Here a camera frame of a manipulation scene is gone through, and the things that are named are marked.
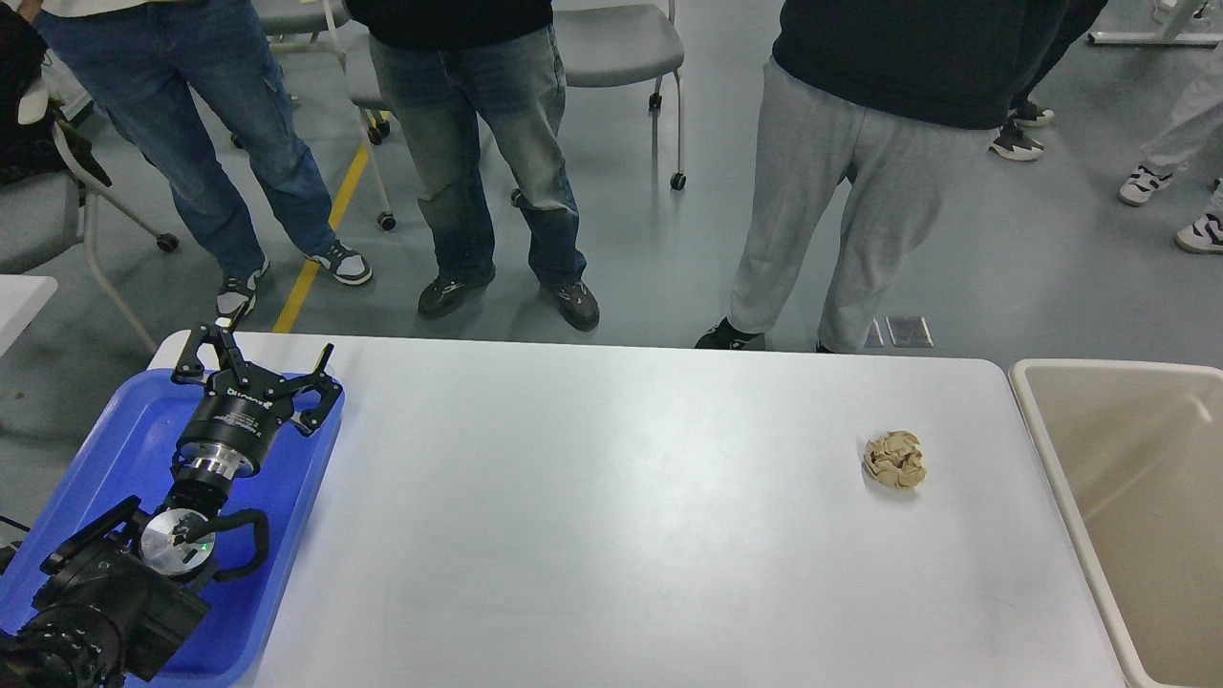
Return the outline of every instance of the sneaker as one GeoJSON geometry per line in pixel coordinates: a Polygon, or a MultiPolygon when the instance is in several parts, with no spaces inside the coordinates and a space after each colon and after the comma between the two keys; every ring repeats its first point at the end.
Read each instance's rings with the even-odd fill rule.
{"type": "Polygon", "coordinates": [[[733,349],[739,351],[747,346],[747,342],[759,334],[739,331],[730,325],[730,320],[722,318],[717,325],[711,326],[701,339],[696,340],[696,349],[733,349]]]}
{"type": "Polygon", "coordinates": [[[488,276],[475,281],[459,281],[439,274],[437,279],[424,287],[424,291],[421,291],[421,298],[416,303],[416,312],[427,318],[439,318],[450,313],[462,303],[468,291],[487,285],[489,281],[493,281],[494,276],[497,276],[497,268],[493,268],[488,273],[488,276]]]}
{"type": "Polygon", "coordinates": [[[307,258],[323,265],[323,269],[331,273],[331,276],[340,284],[356,286],[357,284],[369,281],[369,277],[374,275],[373,270],[369,269],[369,263],[366,262],[361,253],[349,248],[339,238],[333,241],[327,247],[327,251],[316,255],[307,255],[307,258]]]}
{"type": "Polygon", "coordinates": [[[1019,126],[1037,127],[1053,121],[1053,110],[1042,108],[1031,100],[1025,100],[1022,105],[1015,109],[1015,114],[1010,119],[1019,126]]]}
{"type": "Polygon", "coordinates": [[[267,274],[268,266],[268,258],[263,258],[263,266],[247,276],[226,275],[221,280],[221,287],[216,290],[216,317],[236,321],[240,317],[253,310],[254,292],[259,286],[259,280],[267,274]]]}
{"type": "Polygon", "coordinates": [[[1177,246],[1190,253],[1223,253],[1223,224],[1210,213],[1177,232],[1177,246]]]}
{"type": "Polygon", "coordinates": [[[1137,208],[1150,200],[1152,193],[1167,188],[1169,183],[1172,183],[1172,172],[1159,176],[1146,169],[1146,165],[1139,165],[1121,185],[1117,197],[1121,203],[1137,208]]]}
{"type": "Polygon", "coordinates": [[[539,284],[539,288],[552,296],[561,317],[575,328],[589,331],[599,324],[599,302],[581,280],[567,286],[539,284]]]}
{"type": "Polygon", "coordinates": [[[1044,153],[1044,144],[1027,136],[1015,120],[1007,120],[989,149],[1008,160],[1026,163],[1040,158],[1044,153]]]}

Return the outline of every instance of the crumpled paper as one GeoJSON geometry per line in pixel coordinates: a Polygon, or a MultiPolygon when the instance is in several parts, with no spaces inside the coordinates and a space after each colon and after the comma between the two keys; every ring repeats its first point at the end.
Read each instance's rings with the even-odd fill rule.
{"type": "Polygon", "coordinates": [[[862,463],[867,473],[888,488],[911,489],[926,478],[921,442],[905,430],[894,430],[866,444],[862,463]]]}

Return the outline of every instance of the gray sweatpants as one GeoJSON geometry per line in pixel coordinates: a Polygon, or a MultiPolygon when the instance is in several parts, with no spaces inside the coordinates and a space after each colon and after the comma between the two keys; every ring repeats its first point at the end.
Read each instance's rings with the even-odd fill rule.
{"type": "Polygon", "coordinates": [[[819,320],[819,342],[852,353],[905,255],[929,235],[947,198],[966,182],[994,130],[961,130],[871,110],[764,66],[756,193],[747,244],[730,296],[730,324],[766,331],[799,276],[819,215],[852,183],[840,253],[819,320]]]}
{"type": "MultiPolygon", "coordinates": [[[[1189,82],[1172,105],[1167,127],[1142,144],[1142,164],[1158,175],[1177,171],[1223,128],[1223,43],[1211,53],[1206,68],[1189,82]]],[[[1223,186],[1206,211],[1223,214],[1223,186]]]]}

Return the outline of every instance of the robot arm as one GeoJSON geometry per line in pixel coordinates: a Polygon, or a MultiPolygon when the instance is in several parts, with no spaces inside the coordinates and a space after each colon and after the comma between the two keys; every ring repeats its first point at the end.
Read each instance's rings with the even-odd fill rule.
{"type": "Polygon", "coordinates": [[[127,497],[65,541],[42,565],[49,578],[38,611],[15,635],[0,631],[0,688],[119,688],[131,673],[150,681],[199,626],[199,591],[253,573],[268,555],[259,510],[221,516],[234,481],[259,473],[279,429],[306,436],[325,422],[342,389],[325,371],[331,346],[309,374],[289,379],[246,362],[230,329],[192,331],[171,374],[204,397],[176,445],[174,485],[153,513],[127,497]],[[198,352],[212,346],[219,368],[204,375],[198,352]],[[314,393],[314,406],[294,401],[314,393]],[[256,554],[218,571],[215,534],[253,527],[256,554]]]}

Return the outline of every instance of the black hoodie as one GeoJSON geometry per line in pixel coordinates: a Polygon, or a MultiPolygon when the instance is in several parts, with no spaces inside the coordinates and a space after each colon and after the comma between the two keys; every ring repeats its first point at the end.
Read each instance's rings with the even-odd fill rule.
{"type": "Polygon", "coordinates": [[[1065,0],[786,0],[773,59],[893,115],[994,128],[1035,73],[1065,0]]]}
{"type": "Polygon", "coordinates": [[[394,48],[459,50],[552,23],[552,0],[346,0],[352,18],[394,48]]]}

